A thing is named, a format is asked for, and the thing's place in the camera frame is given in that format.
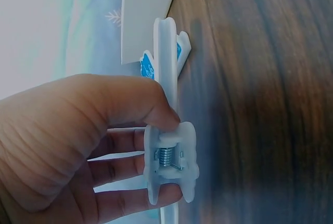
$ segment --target hand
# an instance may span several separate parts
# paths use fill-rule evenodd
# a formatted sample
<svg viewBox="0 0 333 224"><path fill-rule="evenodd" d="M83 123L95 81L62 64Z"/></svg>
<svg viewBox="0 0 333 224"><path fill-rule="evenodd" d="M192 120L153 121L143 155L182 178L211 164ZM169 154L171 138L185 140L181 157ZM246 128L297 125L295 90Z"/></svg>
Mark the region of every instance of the hand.
<svg viewBox="0 0 333 224"><path fill-rule="evenodd" d="M179 121L160 85L144 78L78 75L0 101L0 199L9 219L104 223L178 201L173 184L157 206L146 189L94 193L141 175L144 159L89 159L143 150L143 131L121 126L172 131Z"/></svg>

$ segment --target metal spring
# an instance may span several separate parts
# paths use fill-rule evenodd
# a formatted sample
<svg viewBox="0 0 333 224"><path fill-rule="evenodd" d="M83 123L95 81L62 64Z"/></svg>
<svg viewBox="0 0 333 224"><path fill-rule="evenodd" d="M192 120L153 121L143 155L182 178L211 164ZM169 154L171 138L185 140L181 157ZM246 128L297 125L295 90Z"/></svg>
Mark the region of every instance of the metal spring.
<svg viewBox="0 0 333 224"><path fill-rule="evenodd" d="M174 148L160 148L160 165L162 167L168 167L171 166L171 160L172 160L172 154L173 154Z"/></svg>

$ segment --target blue label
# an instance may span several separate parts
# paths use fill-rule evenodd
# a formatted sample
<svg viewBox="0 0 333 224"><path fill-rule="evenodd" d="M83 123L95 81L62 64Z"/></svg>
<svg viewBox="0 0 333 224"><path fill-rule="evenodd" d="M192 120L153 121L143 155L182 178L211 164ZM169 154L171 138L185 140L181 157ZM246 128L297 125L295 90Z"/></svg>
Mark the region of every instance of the blue label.
<svg viewBox="0 0 333 224"><path fill-rule="evenodd" d="M181 56L182 53L182 48L181 46L177 43L177 60L179 59L179 57Z"/></svg>
<svg viewBox="0 0 333 224"><path fill-rule="evenodd" d="M152 63L150 62L147 54L144 54L144 58L140 61L140 63L141 63L141 75L143 77L149 77L154 80L155 79L154 68L152 67Z"/></svg>

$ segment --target snowflake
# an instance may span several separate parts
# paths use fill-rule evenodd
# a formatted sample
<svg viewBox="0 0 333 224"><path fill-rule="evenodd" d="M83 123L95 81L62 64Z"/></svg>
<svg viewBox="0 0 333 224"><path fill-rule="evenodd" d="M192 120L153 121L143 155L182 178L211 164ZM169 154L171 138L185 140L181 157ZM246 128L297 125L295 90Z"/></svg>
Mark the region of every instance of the snowflake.
<svg viewBox="0 0 333 224"><path fill-rule="evenodd" d="M109 12L108 15L105 16L109 21L112 21L118 27L121 27L121 10L113 10L113 12Z"/></svg>

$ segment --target wood grain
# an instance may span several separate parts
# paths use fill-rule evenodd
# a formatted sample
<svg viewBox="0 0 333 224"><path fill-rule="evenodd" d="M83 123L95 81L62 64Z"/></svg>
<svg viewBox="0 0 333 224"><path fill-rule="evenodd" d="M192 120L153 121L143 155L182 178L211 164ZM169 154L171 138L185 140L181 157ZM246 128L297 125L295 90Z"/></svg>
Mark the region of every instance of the wood grain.
<svg viewBox="0 0 333 224"><path fill-rule="evenodd" d="M182 120L196 198L180 223L333 223L333 0L174 0L193 51Z"/></svg>

